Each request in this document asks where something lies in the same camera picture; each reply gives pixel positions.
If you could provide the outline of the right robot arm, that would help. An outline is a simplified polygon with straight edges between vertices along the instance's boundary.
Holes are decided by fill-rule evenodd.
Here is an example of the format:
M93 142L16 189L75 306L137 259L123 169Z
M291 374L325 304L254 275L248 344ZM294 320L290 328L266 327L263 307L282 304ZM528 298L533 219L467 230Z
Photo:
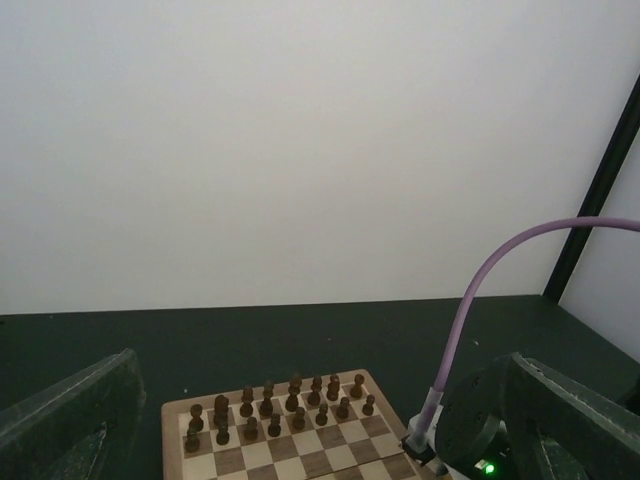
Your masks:
M454 479L519 479L500 400L507 356L460 380L444 401L435 451Z

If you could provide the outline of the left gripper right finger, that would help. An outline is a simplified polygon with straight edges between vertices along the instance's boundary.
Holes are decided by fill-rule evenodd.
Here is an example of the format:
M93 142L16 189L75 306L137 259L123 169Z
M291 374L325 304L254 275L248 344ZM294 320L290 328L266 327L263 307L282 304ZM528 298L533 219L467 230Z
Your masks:
M507 362L507 432L523 479L639 477L639 417L519 354Z

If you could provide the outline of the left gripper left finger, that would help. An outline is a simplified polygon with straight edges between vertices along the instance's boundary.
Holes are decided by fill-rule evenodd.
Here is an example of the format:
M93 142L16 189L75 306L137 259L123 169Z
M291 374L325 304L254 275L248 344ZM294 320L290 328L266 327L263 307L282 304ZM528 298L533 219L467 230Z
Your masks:
M146 392L125 349L1 412L3 479L122 479Z

